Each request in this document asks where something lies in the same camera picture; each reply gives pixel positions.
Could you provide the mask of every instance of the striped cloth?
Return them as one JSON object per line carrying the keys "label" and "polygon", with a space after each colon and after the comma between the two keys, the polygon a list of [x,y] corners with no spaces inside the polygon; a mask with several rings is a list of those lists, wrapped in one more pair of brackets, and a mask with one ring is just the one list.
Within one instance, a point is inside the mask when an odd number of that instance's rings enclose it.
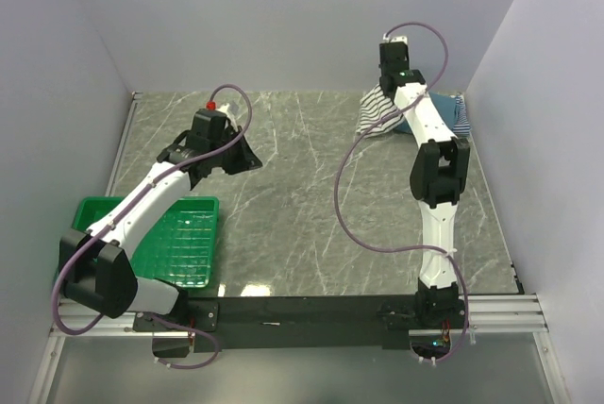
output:
{"label": "striped cloth", "polygon": [[[452,131],[458,136],[468,136],[470,134],[470,123],[467,118],[465,101],[461,94],[455,96],[455,103],[457,118]],[[376,85],[373,90],[361,99],[361,111],[359,114],[359,123],[357,124],[357,133],[361,134],[378,119],[383,119],[396,111],[397,108],[393,100],[384,95],[380,86]],[[376,137],[377,135],[390,132],[395,127],[401,125],[403,121],[403,114],[395,116],[395,118],[390,121],[374,127],[373,130],[367,134],[367,137]]]}

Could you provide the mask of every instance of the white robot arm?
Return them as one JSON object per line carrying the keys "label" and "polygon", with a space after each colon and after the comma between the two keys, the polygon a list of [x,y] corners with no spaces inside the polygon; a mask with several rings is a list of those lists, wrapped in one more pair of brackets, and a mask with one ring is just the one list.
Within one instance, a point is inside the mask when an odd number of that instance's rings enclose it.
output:
{"label": "white robot arm", "polygon": [[[221,154],[183,166],[159,181],[158,177],[165,176],[175,165],[219,149],[240,131],[229,106],[215,109],[212,104],[200,109],[193,118],[191,129],[182,132],[161,151],[149,174],[117,208],[90,225],[86,232],[68,230],[60,241],[61,269],[79,247],[106,226],[111,226],[111,230],[75,263],[62,284],[63,295],[108,317],[118,317],[125,311],[148,311],[182,319],[181,313],[187,307],[186,292],[158,279],[135,277],[129,260],[149,229],[213,168],[220,167],[234,175],[262,166],[242,137]],[[131,205],[150,183],[152,189],[122,220],[114,223],[116,214]]]}
{"label": "white robot arm", "polygon": [[[405,112],[419,147],[411,170],[411,192],[418,201],[423,222],[423,245],[455,253],[455,213],[465,189],[470,145],[445,125],[428,94],[421,73],[410,70],[407,38],[384,38],[380,45],[379,80],[384,94],[398,109],[405,109],[419,96],[417,105]],[[443,319],[458,304],[457,277],[442,254],[424,250],[418,289],[418,313],[426,320]]]}

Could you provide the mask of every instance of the gray marble surface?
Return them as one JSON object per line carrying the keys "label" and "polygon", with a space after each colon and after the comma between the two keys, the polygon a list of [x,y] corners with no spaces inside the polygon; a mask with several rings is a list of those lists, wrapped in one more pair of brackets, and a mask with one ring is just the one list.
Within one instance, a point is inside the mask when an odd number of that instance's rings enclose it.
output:
{"label": "gray marble surface", "polygon": [[[412,294],[422,253],[378,254],[355,245],[333,210],[334,176],[354,139],[359,92],[251,93],[246,135],[264,167],[234,177],[214,171],[193,191],[220,200],[212,292],[221,295]],[[113,187],[129,193],[159,151],[191,126],[209,93],[146,93]],[[237,101],[223,92],[217,102]],[[245,116],[240,109],[239,118]],[[421,243],[409,189],[413,137],[366,140],[345,169],[341,201],[348,224],[370,244]],[[457,212],[455,242],[473,294],[517,293],[510,259],[476,153]]]}

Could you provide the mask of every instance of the green basket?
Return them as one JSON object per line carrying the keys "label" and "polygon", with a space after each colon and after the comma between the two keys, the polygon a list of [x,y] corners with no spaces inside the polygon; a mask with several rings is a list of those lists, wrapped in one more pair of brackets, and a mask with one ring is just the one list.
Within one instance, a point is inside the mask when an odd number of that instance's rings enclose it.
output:
{"label": "green basket", "polygon": [[[122,197],[82,201],[74,229],[86,230],[122,202]],[[218,199],[179,199],[149,230],[132,256],[134,274],[159,278],[183,288],[204,288],[210,281],[218,225]]]}

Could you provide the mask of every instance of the white wall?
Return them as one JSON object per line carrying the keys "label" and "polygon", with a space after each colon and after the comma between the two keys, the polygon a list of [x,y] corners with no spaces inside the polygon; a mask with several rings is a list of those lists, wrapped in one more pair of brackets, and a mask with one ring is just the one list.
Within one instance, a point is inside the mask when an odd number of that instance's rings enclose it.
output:
{"label": "white wall", "polygon": [[[367,89],[378,42],[422,20],[451,45],[441,87],[465,89],[512,0],[83,0],[129,88],[192,91],[234,81],[247,89]],[[442,59],[428,33],[411,60],[433,76]]]}
{"label": "white wall", "polygon": [[101,194],[128,94],[77,0],[0,0],[0,390],[25,402],[59,237]]}
{"label": "white wall", "polygon": [[514,0],[467,93],[512,258],[589,404],[604,402],[603,26],[602,0]]}

